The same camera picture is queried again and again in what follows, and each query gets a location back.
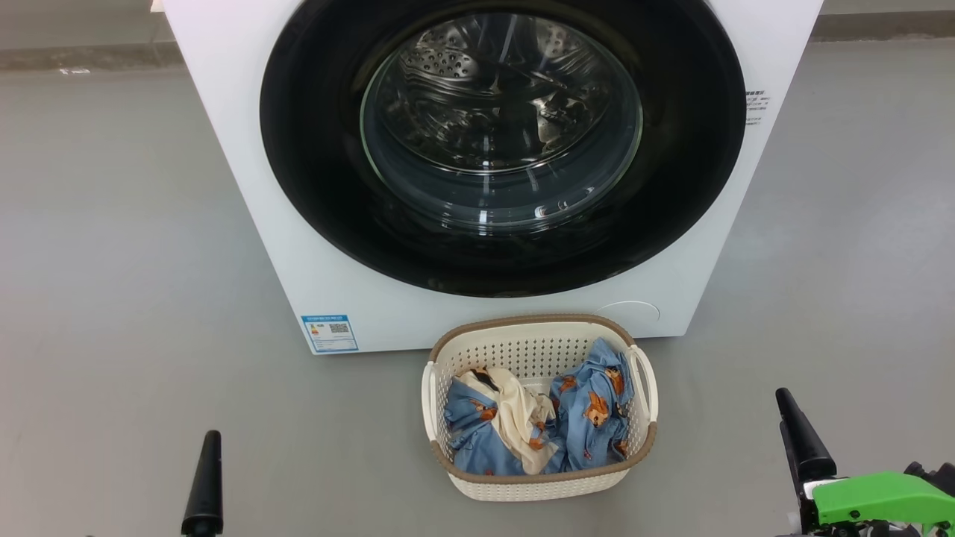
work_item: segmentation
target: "white washing machine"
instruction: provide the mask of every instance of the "white washing machine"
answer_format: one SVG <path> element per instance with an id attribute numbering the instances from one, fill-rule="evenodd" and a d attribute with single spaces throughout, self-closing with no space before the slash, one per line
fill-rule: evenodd
<path id="1" fill-rule="evenodd" d="M 166 0 L 315 354 L 681 335 L 821 0 Z"/>

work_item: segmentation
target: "concrete floor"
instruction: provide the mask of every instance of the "concrete floor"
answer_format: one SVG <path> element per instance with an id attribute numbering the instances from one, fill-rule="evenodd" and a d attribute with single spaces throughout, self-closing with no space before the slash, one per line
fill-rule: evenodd
<path id="1" fill-rule="evenodd" d="M 488 505 L 425 353 L 308 353 L 186 73 L 5 77 L 0 533 L 178 534 L 209 428 L 231 537 L 785 533 L 779 386 L 845 474 L 953 461 L 953 99 L 955 42 L 811 46 L 689 334 L 641 343 L 649 458 Z"/>

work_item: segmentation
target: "laundry basket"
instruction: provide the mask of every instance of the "laundry basket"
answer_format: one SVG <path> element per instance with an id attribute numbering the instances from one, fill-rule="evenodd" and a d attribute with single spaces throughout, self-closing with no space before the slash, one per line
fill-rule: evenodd
<path id="1" fill-rule="evenodd" d="M 600 337 L 626 353 L 632 375 L 635 397 L 626 406 L 629 434 L 623 462 L 538 476 L 484 476 L 454 465 L 444 420 L 452 378 L 477 367 L 501 367 L 532 390 L 549 394 L 551 380 L 583 363 Z M 490 502 L 551 500 L 610 488 L 647 456 L 656 437 L 657 389 L 647 355 L 616 323 L 596 315 L 531 315 L 464 325 L 441 337 L 421 377 L 421 410 L 437 461 L 465 495 Z"/>

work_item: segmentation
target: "blue fabric with fox print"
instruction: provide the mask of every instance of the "blue fabric with fox print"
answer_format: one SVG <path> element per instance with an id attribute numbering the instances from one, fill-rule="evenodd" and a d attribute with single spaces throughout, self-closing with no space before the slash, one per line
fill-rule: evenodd
<path id="1" fill-rule="evenodd" d="M 494 401 L 457 378 L 452 379 L 444 419 L 451 431 L 451 447 L 457 450 L 455 466 L 469 474 L 525 475 L 520 461 L 500 441 L 491 421 L 482 418 L 482 413 L 492 408 L 497 409 Z"/>
<path id="2" fill-rule="evenodd" d="M 557 434 L 564 438 L 562 471 L 620 462 L 626 457 L 626 404 L 633 398 L 630 370 L 623 353 L 603 339 L 594 341 L 586 362 L 551 383 L 557 407 Z"/>

